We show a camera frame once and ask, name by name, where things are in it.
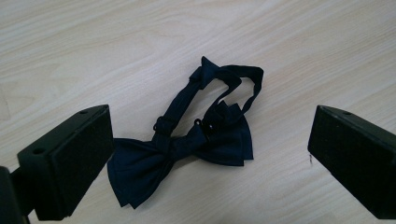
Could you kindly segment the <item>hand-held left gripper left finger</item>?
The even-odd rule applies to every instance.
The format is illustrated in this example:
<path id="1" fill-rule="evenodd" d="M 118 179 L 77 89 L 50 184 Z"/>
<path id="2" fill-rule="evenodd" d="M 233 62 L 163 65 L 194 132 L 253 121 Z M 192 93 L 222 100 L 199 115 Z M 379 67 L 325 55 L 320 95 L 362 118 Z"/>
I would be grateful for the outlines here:
<path id="1" fill-rule="evenodd" d="M 109 106 L 77 112 L 18 153 L 11 178 L 21 212 L 40 220 L 71 216 L 113 151 Z"/>

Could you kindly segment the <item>navy blue bow tie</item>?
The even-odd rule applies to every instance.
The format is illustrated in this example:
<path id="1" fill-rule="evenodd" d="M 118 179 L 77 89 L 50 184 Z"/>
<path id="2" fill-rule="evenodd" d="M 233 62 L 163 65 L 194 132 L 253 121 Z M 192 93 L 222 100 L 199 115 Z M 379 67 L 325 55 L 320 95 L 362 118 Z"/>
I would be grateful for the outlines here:
<path id="1" fill-rule="evenodd" d="M 225 65 L 219 67 L 207 58 L 189 77 L 189 83 L 172 101 L 153 126 L 151 140 L 116 138 L 115 152 L 107 163 L 108 178 L 120 203 L 137 208 L 160 186 L 174 164 L 189 156 L 226 166 L 242 166 L 253 158 L 251 133 L 245 113 L 262 89 L 264 72 L 260 67 Z M 223 81 L 229 95 L 243 78 L 253 82 L 253 94 L 244 105 L 227 105 L 220 96 L 202 119 L 196 119 L 188 133 L 174 137 L 192 99 L 213 79 Z"/>

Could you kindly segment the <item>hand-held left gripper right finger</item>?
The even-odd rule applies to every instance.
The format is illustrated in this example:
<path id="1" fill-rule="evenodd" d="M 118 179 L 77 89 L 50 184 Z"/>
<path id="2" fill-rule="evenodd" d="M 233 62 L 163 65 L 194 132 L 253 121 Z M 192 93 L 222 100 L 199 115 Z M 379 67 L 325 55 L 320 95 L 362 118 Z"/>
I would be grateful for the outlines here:
<path id="1" fill-rule="evenodd" d="M 319 105 L 308 151 L 378 219 L 396 219 L 396 135 Z"/>

